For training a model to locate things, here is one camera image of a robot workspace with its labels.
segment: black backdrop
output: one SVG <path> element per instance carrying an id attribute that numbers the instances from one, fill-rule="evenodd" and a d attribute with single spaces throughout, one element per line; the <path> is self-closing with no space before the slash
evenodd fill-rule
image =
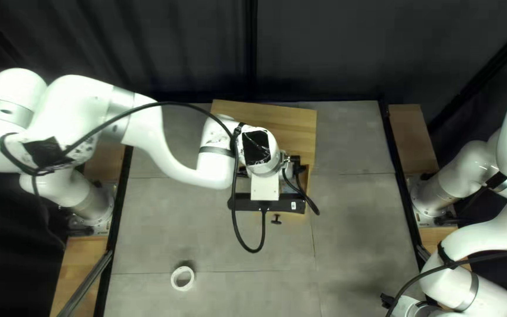
<path id="1" fill-rule="evenodd" d="M 503 0 L 0 0 L 0 70 L 29 68 L 47 82 L 85 75 L 158 100 L 383 93 L 422 104 L 430 121 L 506 41 Z M 505 101 L 504 91 L 481 92 L 473 108 L 484 97 Z M 487 126 L 502 107 L 486 112 Z M 462 118 L 446 124 L 465 129 Z M 441 162 L 489 130 L 439 129 Z M 0 174 L 0 310 L 46 316 L 62 254 L 16 177 Z"/>

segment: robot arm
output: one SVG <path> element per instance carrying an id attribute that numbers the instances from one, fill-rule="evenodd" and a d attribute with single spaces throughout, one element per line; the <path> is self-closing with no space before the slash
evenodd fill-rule
<path id="1" fill-rule="evenodd" d="M 112 200 L 99 195 L 95 187 L 73 168 L 88 161 L 102 137 L 143 149 L 168 176 L 197 186 L 224 189 L 233 179 L 234 153 L 230 137 L 213 119 L 205 123 L 196 169 L 178 162 L 172 155 L 163 133 L 162 108 L 151 107 L 120 119 L 85 140 L 66 156 L 63 151 L 89 131 L 112 117 L 155 100 L 91 78 L 68 75 L 48 87 L 35 73 L 26 69 L 9 69 L 0 73 L 0 137 L 20 163 L 32 169 L 54 171 L 36 178 L 42 197 L 60 206 L 71 207 L 88 223 L 110 214 Z M 219 116 L 233 131 L 240 123 Z M 273 135 L 262 128 L 241 125 L 242 136 L 261 133 L 265 144 L 248 147 L 238 138 L 239 158 L 252 178 L 269 179 L 278 187 L 283 160 Z M 247 156 L 261 154 L 260 161 L 248 162 Z M 19 172 L 0 152 L 0 172 Z M 31 177 L 22 174 L 20 184 L 33 193 Z M 267 200 L 278 200 L 278 191 Z"/>
<path id="2" fill-rule="evenodd" d="M 497 133 L 495 135 L 497 146 L 494 157 L 500 171 L 507 176 L 507 113 L 499 136 Z M 459 183 L 455 181 L 459 177 L 461 175 L 456 175 L 447 181 Z M 507 205 L 493 220 L 461 228 L 447 236 L 440 246 L 446 256 L 454 261 L 484 250 L 507 250 Z M 442 264 L 438 250 L 428 259 L 422 271 Z M 455 312 L 432 306 L 419 307 L 418 301 L 405 296 L 393 310 L 393 316 L 507 317 L 507 291 L 461 267 L 423 277 L 420 286 L 428 296 Z"/>

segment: black knob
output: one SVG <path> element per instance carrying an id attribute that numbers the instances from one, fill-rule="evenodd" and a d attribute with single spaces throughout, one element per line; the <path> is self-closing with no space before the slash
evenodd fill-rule
<path id="1" fill-rule="evenodd" d="M 271 223 L 273 223 L 275 225 L 280 225 L 282 222 L 279 221 L 279 217 L 280 217 L 280 215 L 274 214 L 273 215 L 273 220 L 271 220 Z"/>

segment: black velcro strap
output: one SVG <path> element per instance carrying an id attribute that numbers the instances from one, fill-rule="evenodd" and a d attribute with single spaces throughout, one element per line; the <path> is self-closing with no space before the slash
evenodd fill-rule
<path id="1" fill-rule="evenodd" d="M 232 137 L 230 138 L 230 150 L 232 153 L 236 153 L 236 139 L 238 138 L 238 135 L 242 133 L 242 127 L 246 124 L 243 122 L 240 122 L 238 126 L 236 126 L 236 129 L 234 129 L 234 133 L 232 133 Z"/>
<path id="2" fill-rule="evenodd" d="M 486 187 L 490 189 L 497 188 L 500 184 L 504 183 L 506 180 L 507 176 L 502 174 L 501 172 L 498 172 L 486 181 Z"/>
<path id="3" fill-rule="evenodd" d="M 441 246 L 441 242 L 437 244 L 437 254 L 440 255 L 441 261 L 443 261 L 443 264 L 447 266 L 447 268 L 454 270 L 459 267 L 458 264 L 455 264 L 455 261 L 447 256 L 445 249 Z"/>

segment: roll of tape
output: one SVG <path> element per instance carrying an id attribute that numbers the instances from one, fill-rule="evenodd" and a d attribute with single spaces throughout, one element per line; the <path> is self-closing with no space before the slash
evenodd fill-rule
<path id="1" fill-rule="evenodd" d="M 186 273 L 190 274 L 189 280 L 186 281 L 187 284 L 180 285 L 181 281 L 180 280 L 178 281 L 178 278 Z M 188 266 L 178 267 L 171 274 L 171 286 L 173 286 L 173 288 L 177 289 L 178 291 L 181 292 L 188 291 L 193 286 L 194 282 L 195 282 L 195 272 L 193 272 L 193 270 L 191 270 L 191 268 Z"/>

